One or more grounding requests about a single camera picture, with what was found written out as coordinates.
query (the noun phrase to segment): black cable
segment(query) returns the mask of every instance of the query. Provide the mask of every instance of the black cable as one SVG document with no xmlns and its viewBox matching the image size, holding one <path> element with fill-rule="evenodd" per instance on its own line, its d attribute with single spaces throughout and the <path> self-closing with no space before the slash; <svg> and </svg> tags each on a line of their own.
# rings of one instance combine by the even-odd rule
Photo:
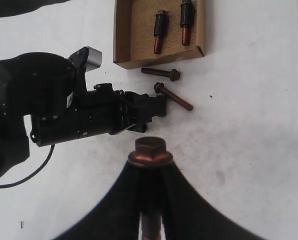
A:
<svg viewBox="0 0 298 240">
<path fill-rule="evenodd" d="M 47 159 L 45 159 L 44 163 L 35 172 L 33 172 L 31 175 L 29 175 L 25 179 L 22 179 L 21 181 L 18 181 L 18 182 L 12 183 L 12 184 L 0 185 L 0 189 L 9 189 L 12 187 L 16 187 L 20 184 L 27 182 L 28 180 L 33 178 L 35 175 L 37 175 L 50 161 L 53 151 L 54 151 L 54 147 L 55 147 L 55 145 L 51 146 L 51 149 L 50 149 L 49 155 L 47 156 Z"/>
</svg>

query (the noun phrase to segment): hex bolt head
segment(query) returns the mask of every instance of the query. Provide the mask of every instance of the hex bolt head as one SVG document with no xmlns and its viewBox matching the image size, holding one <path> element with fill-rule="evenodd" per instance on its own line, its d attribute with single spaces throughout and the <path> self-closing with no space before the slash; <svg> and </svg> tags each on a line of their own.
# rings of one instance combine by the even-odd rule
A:
<svg viewBox="0 0 298 240">
<path fill-rule="evenodd" d="M 174 81 L 178 81 L 180 79 L 180 72 L 177 70 L 177 69 L 173 69 L 171 72 L 170 72 L 170 80 L 172 82 Z"/>
<path fill-rule="evenodd" d="M 159 137 L 143 137 L 135 142 L 135 151 L 129 155 L 129 163 L 141 168 L 160 167 L 173 162 L 167 152 L 165 140 Z"/>
</svg>

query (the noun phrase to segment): black fabric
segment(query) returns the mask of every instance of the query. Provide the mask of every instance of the black fabric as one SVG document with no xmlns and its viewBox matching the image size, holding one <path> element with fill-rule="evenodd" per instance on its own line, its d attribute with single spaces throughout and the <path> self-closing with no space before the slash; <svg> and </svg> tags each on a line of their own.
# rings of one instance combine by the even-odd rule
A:
<svg viewBox="0 0 298 240">
<path fill-rule="evenodd" d="M 0 18 L 32 12 L 40 7 L 69 0 L 0 0 Z"/>
</svg>

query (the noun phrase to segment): mounting screw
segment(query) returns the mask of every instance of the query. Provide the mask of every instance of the mounting screw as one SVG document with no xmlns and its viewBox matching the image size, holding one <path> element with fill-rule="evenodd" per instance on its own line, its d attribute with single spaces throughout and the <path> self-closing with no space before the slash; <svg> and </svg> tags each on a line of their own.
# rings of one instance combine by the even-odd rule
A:
<svg viewBox="0 0 298 240">
<path fill-rule="evenodd" d="M 155 90 L 155 92 L 157 94 L 158 93 L 162 93 L 162 94 L 166 95 L 168 98 L 170 98 L 171 100 L 175 101 L 177 104 L 179 104 L 180 106 L 184 107 L 188 111 L 192 111 L 193 110 L 193 106 L 190 103 L 186 102 L 185 100 L 183 100 L 182 98 L 180 98 L 176 94 L 174 94 L 173 92 L 171 92 L 168 89 L 166 89 L 164 87 L 164 84 L 163 83 L 157 82 L 154 85 L 154 90 Z"/>
<path fill-rule="evenodd" d="M 172 82 L 179 80 L 181 77 L 181 73 L 177 69 L 173 69 L 172 71 L 162 71 L 162 70 L 144 67 L 141 69 L 141 72 L 143 74 L 150 74 L 150 75 L 170 78 Z"/>
</svg>

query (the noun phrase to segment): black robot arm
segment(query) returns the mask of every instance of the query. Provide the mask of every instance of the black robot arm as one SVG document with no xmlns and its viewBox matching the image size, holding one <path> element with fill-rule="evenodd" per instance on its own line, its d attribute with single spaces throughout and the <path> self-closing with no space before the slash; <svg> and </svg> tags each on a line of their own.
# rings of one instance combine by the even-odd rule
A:
<svg viewBox="0 0 298 240">
<path fill-rule="evenodd" d="M 0 177 L 29 156 L 31 140 L 54 145 L 124 130 L 144 133 L 154 116 L 166 116 L 166 98 L 114 91 L 110 83 L 87 91 L 85 72 L 97 69 L 102 53 L 84 47 L 68 59 L 33 52 L 0 61 Z"/>
</svg>

